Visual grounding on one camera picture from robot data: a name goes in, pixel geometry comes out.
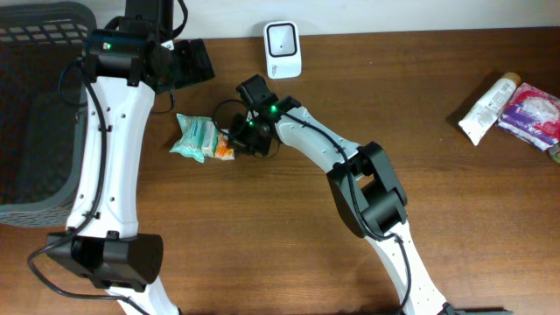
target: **wooden tabletop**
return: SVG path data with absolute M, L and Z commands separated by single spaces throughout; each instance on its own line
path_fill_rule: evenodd
M 178 91 L 181 114 L 210 116 L 238 84 L 266 74 L 261 38 L 206 47 L 217 78 Z M 409 197 L 417 250 L 447 300 L 459 309 L 558 314 L 560 165 L 497 128 L 474 147 L 457 121 L 508 71 L 560 95 L 560 30 L 314 36 L 301 47 L 302 75 L 269 80 L 269 88 L 341 136 L 384 147 Z M 167 106 L 160 95 L 155 109 Z M 161 277 L 184 312 L 397 306 L 377 254 L 346 228 L 325 174 L 301 153 L 283 146 L 267 160 L 200 164 L 168 153 L 179 138 L 174 114 L 149 119 L 137 211 L 139 232 L 164 238 Z M 122 313 L 115 302 L 60 297 L 27 269 L 27 255 L 61 229 L 0 227 L 0 312 Z M 39 263 L 70 291 L 101 293 L 48 259 Z

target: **white wall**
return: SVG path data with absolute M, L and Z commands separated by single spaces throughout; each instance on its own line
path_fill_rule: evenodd
M 1 5 L 53 0 L 0 0 Z M 124 0 L 79 0 L 104 26 Z M 266 22 L 289 19 L 301 34 L 560 26 L 560 0 L 185 0 L 182 38 L 262 36 Z M 175 25 L 182 15 L 175 5 Z

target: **plastic basket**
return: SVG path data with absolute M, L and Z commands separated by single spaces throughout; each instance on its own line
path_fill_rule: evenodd
M 80 180 L 86 108 L 57 94 L 64 67 L 81 55 L 96 28 L 79 3 L 0 8 L 0 223 L 20 227 L 63 225 Z M 85 92 L 67 78 L 65 92 Z

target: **purple package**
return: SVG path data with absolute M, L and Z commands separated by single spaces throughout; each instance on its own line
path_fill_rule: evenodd
M 560 142 L 560 100 L 523 83 L 498 119 L 498 126 L 546 151 Z

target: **teal plastic packet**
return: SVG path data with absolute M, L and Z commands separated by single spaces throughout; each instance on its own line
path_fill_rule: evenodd
M 185 158 L 204 163 L 202 142 L 206 122 L 211 122 L 210 118 L 177 114 L 177 120 L 183 136 L 173 145 L 170 153 L 180 153 Z

